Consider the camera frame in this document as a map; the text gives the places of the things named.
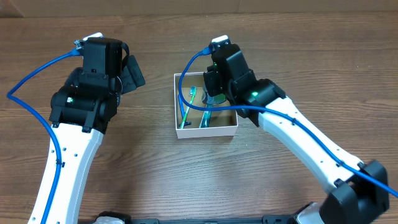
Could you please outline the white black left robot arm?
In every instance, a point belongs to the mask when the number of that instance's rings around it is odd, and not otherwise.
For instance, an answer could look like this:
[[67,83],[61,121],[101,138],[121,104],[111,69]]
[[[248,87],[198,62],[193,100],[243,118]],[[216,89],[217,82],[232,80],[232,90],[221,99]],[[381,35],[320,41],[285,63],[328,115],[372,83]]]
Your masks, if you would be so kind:
[[123,41],[97,32],[75,44],[83,65],[51,99],[55,139],[29,223],[77,223],[91,163],[121,96],[146,83]]

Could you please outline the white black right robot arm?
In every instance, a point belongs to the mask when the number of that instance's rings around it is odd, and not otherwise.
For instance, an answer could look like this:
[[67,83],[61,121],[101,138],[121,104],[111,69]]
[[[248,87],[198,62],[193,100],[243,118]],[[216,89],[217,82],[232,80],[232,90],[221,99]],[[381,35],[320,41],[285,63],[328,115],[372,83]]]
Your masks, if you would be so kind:
[[276,137],[318,179],[327,197],[310,203],[289,223],[371,223],[389,209],[397,192],[378,161],[364,163],[313,125],[285,91],[269,79],[257,79],[238,45],[228,39],[201,51],[213,64],[204,74],[211,96],[224,94],[242,118]]

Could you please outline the blue disposable razor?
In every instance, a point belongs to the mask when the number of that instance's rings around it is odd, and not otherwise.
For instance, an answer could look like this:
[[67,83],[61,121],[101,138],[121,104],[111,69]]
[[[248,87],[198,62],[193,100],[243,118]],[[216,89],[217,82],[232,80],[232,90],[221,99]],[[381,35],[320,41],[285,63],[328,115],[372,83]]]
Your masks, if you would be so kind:
[[179,124],[179,126],[180,126],[180,129],[183,129],[185,126],[189,126],[189,125],[191,125],[192,123],[189,122],[189,121],[186,121],[186,119],[187,119],[187,114],[186,114],[186,112],[185,112],[185,106],[184,106],[184,104],[183,104],[183,102],[182,102],[182,97],[181,97],[180,95],[178,95],[177,98],[178,98],[178,102],[179,102],[181,117],[182,117],[182,120],[183,120],[183,122],[181,122],[181,123]]

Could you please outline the teal white toothpaste tube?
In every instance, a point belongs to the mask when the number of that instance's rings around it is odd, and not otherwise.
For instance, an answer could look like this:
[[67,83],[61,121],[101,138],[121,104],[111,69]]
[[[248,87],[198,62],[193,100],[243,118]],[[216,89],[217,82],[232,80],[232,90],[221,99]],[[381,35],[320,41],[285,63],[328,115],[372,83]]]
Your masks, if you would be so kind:
[[212,114],[211,110],[206,110],[203,112],[199,128],[208,128],[210,126],[211,114]]

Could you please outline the purple soap pump bottle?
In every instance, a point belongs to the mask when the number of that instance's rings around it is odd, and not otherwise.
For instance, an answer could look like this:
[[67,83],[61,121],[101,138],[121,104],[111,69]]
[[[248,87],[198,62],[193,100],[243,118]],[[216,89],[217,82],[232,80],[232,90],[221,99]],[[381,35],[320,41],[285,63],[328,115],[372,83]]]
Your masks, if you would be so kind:
[[219,105],[224,103],[227,99],[224,94],[219,94],[216,96],[210,96],[206,86],[203,86],[203,94],[201,97],[202,103],[205,105]]

